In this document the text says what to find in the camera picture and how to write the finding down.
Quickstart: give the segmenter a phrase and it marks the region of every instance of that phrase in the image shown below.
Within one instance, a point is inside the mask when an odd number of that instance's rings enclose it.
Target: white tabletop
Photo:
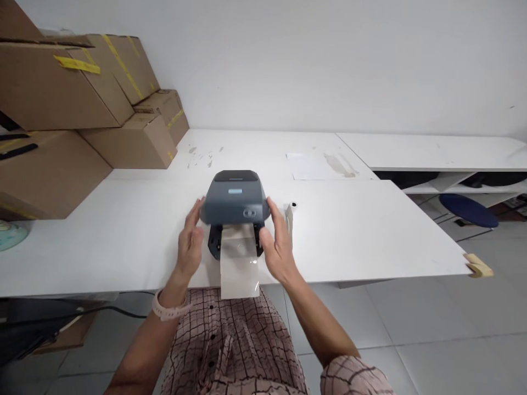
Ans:
[[[0,296],[163,286],[185,215],[211,179],[103,181],[67,219],[30,223],[27,239],[0,253]],[[308,282],[469,273],[462,248],[390,181],[277,180],[264,187],[279,207],[298,203],[294,254]],[[266,226],[273,233],[271,219]],[[273,283],[264,256],[258,264],[260,283]],[[204,243],[190,286],[219,285],[219,263]]]
[[[294,179],[294,163],[287,154],[302,154],[325,167],[325,179],[378,179],[335,133],[245,132],[191,129],[177,146],[167,170],[115,169],[108,179],[177,179],[203,177],[212,180],[222,170],[253,170],[263,187],[272,181]],[[333,171],[324,155],[339,158],[353,168],[354,176]]]
[[[508,137],[337,135],[372,170],[527,171],[527,144]]]

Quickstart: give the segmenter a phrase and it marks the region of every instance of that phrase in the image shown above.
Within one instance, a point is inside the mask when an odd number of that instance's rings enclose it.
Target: black strap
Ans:
[[[7,151],[5,154],[0,154],[0,160],[9,159],[18,155],[25,154],[26,152],[33,151],[37,149],[38,145],[35,143],[24,145],[20,148],[15,148],[14,150]]]

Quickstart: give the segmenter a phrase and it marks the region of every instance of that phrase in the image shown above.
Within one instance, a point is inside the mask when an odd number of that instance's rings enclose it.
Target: black cable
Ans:
[[[79,315],[86,315],[86,314],[90,314],[90,313],[96,313],[96,312],[99,312],[99,311],[102,311],[102,310],[113,310],[113,311],[116,311],[118,313],[121,313],[123,315],[126,315],[128,317],[132,317],[132,318],[144,319],[144,318],[147,317],[147,315],[139,315],[139,314],[130,313],[130,312],[126,311],[126,310],[123,310],[123,309],[121,309],[119,307],[115,307],[115,306],[101,306],[101,307],[96,307],[96,308],[93,308],[93,309],[90,309],[90,310],[86,310],[86,311],[83,311],[83,312],[61,315],[59,317],[50,317],[50,318],[41,318],[41,319],[36,319],[36,320],[17,321],[17,322],[13,322],[13,323],[3,323],[3,324],[0,324],[0,329],[17,328],[19,326],[41,324],[41,323],[46,323],[46,322],[63,320],[63,319],[66,319],[66,318],[75,318],[75,317],[78,317]]]
[[[149,295],[152,295],[154,296],[155,293],[153,292],[148,292],[148,291],[126,291],[126,292],[119,292],[120,294],[149,294]]]

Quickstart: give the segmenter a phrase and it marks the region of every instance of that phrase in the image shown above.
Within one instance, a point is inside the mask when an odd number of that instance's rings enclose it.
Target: stool seat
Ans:
[[[452,214],[482,228],[497,228],[498,218],[482,204],[458,194],[439,195],[441,204]]]

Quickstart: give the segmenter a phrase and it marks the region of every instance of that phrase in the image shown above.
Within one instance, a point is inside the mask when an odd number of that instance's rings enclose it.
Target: green object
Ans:
[[[0,251],[14,247],[26,237],[26,229],[0,219]]]

